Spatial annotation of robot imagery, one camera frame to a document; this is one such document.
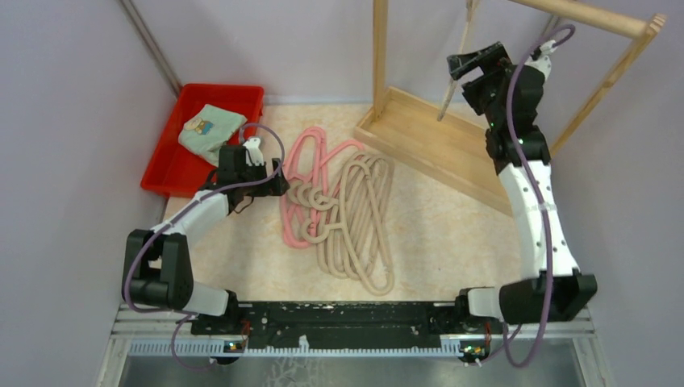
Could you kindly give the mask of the pink plastic hanger front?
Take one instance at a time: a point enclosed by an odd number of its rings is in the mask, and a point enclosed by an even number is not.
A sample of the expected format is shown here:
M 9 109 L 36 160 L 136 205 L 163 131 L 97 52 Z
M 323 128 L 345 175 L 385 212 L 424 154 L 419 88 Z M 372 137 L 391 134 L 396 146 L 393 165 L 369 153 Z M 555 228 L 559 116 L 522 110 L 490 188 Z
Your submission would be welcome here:
M 294 220 L 299 222 L 304 220 L 304 210 L 292 206 L 286 196 L 280 199 L 280 210 L 283 225 L 283 240 L 290 248 L 304 249 L 308 248 L 310 244 L 300 236 L 296 236 Z

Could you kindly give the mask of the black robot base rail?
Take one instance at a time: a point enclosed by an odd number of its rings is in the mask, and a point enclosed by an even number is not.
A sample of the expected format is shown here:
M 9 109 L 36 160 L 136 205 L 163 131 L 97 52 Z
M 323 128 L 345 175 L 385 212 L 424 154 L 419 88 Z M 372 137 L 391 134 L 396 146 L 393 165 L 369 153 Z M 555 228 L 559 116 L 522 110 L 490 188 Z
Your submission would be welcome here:
M 466 318 L 453 302 L 243 302 L 199 315 L 193 335 L 238 335 L 250 349 L 432 349 L 449 335 L 499 334 L 493 318 Z

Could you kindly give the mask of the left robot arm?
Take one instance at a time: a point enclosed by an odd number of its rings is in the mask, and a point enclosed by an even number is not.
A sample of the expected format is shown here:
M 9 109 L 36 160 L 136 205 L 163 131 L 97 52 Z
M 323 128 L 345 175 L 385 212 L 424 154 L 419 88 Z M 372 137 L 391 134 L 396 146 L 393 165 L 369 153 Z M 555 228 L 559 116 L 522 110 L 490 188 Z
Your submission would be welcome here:
M 225 145 L 219 165 L 176 214 L 155 227 L 132 231 L 126 241 L 121 293 L 139 313 L 172 310 L 210 315 L 224 334 L 242 322 L 236 294 L 195 280 L 190 251 L 245 198 L 281 197 L 289 189 L 282 160 L 269 172 L 257 146 Z

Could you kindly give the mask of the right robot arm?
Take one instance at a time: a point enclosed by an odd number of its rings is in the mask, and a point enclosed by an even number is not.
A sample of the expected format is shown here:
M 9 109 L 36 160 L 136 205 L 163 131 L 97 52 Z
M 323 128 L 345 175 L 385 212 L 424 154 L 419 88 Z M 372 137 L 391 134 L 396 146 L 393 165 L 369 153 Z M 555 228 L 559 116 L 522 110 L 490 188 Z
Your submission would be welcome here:
M 512 63 L 497 42 L 448 56 L 454 81 L 480 69 L 463 85 L 463 96 L 486 117 L 486 152 L 511 205 L 518 230 L 521 278 L 500 287 L 463 289 L 454 321 L 475 332 L 486 318 L 508 324 L 566 322 L 597 293 L 594 275 L 583 274 L 565 240 L 551 183 L 551 156 L 534 123 L 551 70 L 555 40 L 537 46 L 522 65 Z

